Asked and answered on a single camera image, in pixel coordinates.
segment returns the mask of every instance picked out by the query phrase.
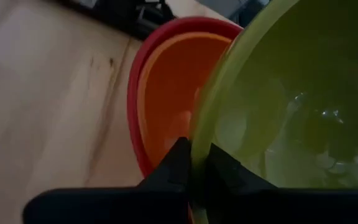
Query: wooden floor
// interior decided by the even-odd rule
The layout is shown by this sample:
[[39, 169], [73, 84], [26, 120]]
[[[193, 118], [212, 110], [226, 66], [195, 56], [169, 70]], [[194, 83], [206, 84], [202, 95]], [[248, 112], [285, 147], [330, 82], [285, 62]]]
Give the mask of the wooden floor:
[[[222, 18], [193, 0], [178, 16]], [[136, 185], [126, 88], [141, 42], [48, 1], [0, 0], [0, 223], [57, 187]]]

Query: black object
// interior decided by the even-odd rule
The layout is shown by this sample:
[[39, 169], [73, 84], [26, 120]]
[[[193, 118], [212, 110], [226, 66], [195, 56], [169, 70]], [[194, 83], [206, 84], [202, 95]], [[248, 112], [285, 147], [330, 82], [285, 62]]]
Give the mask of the black object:
[[175, 16], [165, 0], [53, 0], [140, 40]]
[[[24, 224], [188, 223], [191, 144], [180, 138], [137, 187], [45, 192], [24, 209]], [[358, 190], [281, 189], [215, 145], [205, 168], [210, 224], [358, 223]]]

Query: red bowl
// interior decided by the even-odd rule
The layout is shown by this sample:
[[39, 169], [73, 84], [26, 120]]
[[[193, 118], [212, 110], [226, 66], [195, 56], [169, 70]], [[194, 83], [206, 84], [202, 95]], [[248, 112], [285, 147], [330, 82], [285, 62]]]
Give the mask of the red bowl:
[[209, 32], [234, 40], [241, 30], [242, 28], [239, 26], [218, 19], [186, 17], [175, 19], [162, 25], [154, 31], [140, 47], [129, 74], [127, 89], [127, 118], [137, 162], [145, 177], [154, 170], [144, 149], [142, 136], [140, 135], [139, 120], [137, 117], [138, 82], [146, 60], [157, 46], [178, 34], [187, 32]]

